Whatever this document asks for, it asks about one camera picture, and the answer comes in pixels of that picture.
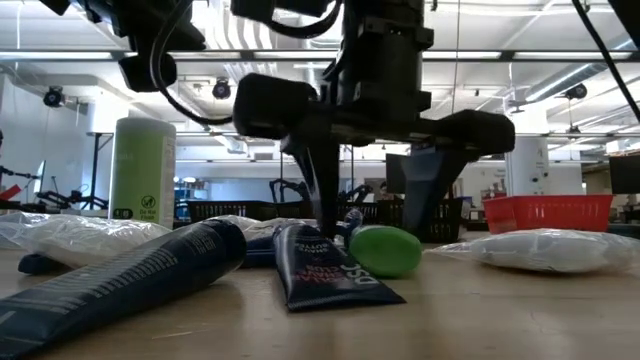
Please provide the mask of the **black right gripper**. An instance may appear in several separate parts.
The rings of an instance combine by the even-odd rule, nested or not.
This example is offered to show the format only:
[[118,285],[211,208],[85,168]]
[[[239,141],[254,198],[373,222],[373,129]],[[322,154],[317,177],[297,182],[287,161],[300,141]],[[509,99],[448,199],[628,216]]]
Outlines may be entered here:
[[[336,235],[340,144],[376,139],[459,146],[480,155],[510,152],[515,128],[503,115],[462,110],[422,118],[431,95],[422,90],[422,53],[434,40],[421,17],[346,14],[343,42],[320,92],[310,85],[260,74],[241,79],[232,121],[250,137],[280,140],[306,183],[326,238]],[[426,235],[439,202],[475,153],[413,149],[402,161],[406,179],[403,228]]]

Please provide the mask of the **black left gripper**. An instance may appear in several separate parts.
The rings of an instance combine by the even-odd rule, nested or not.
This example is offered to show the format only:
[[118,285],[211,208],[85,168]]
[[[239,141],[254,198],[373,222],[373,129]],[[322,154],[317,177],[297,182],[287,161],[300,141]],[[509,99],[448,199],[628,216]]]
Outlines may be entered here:
[[150,55],[161,27],[180,4],[186,9],[168,37],[161,74],[171,85],[177,77],[172,51],[199,51],[206,48],[204,35],[191,23],[194,0],[74,0],[94,22],[108,23],[114,34],[126,37],[133,56],[118,61],[127,87],[134,92],[155,92],[150,76]]

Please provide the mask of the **green travel bottle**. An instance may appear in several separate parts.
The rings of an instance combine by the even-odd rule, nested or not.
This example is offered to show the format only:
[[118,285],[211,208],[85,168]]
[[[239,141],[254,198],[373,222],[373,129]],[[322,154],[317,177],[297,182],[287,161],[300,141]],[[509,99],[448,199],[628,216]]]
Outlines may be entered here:
[[422,260],[422,244],[411,233],[391,226],[356,228],[349,240],[350,255],[377,277],[399,278],[413,272]]

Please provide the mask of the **dark blue toiletry tube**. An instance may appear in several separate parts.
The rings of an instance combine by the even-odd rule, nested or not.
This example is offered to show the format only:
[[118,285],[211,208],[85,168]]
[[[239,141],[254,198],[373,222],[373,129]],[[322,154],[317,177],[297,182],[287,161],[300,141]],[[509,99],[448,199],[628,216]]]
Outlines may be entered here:
[[405,302],[310,225],[281,226],[273,242],[285,305],[291,312]]
[[0,360],[204,289],[246,252],[238,226],[209,219],[0,299]]

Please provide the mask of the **clear plastic vanity kit bag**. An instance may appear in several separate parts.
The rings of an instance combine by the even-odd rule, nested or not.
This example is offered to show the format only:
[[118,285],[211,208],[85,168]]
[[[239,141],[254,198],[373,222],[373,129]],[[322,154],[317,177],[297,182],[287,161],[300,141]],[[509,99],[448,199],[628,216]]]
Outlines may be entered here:
[[430,252],[495,267],[563,274],[640,268],[640,240],[579,230],[512,231],[442,245]]
[[168,232],[137,220],[23,212],[0,216],[0,246],[12,243],[71,268],[101,262]]
[[314,219],[298,219],[298,218],[274,218],[270,220],[260,221],[248,217],[238,215],[221,215],[216,216],[215,220],[224,220],[236,225],[244,234],[245,239],[255,241],[259,238],[271,237],[277,228],[292,224],[305,224],[313,227],[317,226]]

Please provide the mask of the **black computer monitor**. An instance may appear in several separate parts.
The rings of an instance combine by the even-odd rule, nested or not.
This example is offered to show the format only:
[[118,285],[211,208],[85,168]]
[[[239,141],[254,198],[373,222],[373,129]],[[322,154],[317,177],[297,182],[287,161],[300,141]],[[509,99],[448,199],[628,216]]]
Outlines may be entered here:
[[404,194],[406,188],[406,177],[403,169],[404,155],[387,154],[385,158],[386,164],[386,183],[387,191],[392,194]]
[[613,194],[640,194],[640,155],[611,157],[609,167]]

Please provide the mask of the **green white wipes canister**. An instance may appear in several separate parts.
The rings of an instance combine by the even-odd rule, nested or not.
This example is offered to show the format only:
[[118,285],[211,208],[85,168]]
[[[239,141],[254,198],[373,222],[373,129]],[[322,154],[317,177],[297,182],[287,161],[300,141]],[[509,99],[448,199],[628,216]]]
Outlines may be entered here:
[[168,229],[174,221],[176,128],[160,120],[125,117],[116,122],[109,217],[151,222]]

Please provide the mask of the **white round column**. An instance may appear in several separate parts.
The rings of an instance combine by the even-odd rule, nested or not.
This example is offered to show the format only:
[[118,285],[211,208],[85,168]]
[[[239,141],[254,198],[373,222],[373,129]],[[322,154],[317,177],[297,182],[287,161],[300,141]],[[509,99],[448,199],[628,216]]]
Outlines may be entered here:
[[549,158],[546,138],[517,137],[505,157],[507,194],[545,195],[549,192]]

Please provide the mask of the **black metal stand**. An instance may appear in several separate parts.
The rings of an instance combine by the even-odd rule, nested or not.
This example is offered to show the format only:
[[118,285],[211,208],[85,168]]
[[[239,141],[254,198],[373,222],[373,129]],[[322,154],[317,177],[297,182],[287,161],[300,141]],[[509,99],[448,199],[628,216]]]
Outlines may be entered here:
[[92,157],[92,172],[91,172],[91,183],[90,183],[90,193],[88,196],[88,200],[86,201],[86,205],[90,210],[93,210],[97,205],[103,203],[102,200],[99,200],[96,196],[96,185],[97,185],[97,175],[98,175],[98,163],[99,163],[99,152],[103,149],[114,137],[112,133],[107,133],[107,138],[102,141],[101,138],[104,136],[102,132],[94,132],[94,146],[93,146],[93,157]]

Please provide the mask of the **red plastic basket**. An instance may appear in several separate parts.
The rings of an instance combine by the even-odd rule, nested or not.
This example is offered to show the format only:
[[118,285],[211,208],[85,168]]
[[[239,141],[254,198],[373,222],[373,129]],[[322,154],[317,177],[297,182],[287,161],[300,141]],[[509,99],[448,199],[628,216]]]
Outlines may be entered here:
[[541,228],[605,232],[612,195],[528,195],[484,200],[489,231]]

